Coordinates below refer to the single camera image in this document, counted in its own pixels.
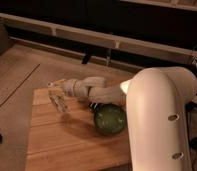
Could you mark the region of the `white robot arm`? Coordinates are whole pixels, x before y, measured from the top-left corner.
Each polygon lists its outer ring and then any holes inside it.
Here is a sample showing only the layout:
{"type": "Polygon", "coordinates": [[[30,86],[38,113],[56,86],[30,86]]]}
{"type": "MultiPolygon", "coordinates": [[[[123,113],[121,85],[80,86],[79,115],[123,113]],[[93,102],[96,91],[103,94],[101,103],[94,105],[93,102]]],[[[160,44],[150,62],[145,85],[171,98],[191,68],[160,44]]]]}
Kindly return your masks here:
{"type": "Polygon", "coordinates": [[[64,98],[125,103],[133,171],[193,171],[185,105],[197,94],[197,78],[184,67],[143,69],[109,86],[103,77],[61,79],[48,84],[58,111],[64,98]]]}

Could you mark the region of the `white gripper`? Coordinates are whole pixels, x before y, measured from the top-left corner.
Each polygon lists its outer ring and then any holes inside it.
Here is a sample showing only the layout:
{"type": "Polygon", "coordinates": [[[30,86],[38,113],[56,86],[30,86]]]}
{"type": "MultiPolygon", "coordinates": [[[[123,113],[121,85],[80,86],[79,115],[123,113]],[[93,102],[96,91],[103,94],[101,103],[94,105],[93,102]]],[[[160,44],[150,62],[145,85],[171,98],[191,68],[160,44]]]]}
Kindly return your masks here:
{"type": "Polygon", "coordinates": [[[61,85],[61,88],[66,96],[78,97],[80,95],[80,81],[78,79],[61,79],[49,82],[47,87],[55,87],[61,85]]]}

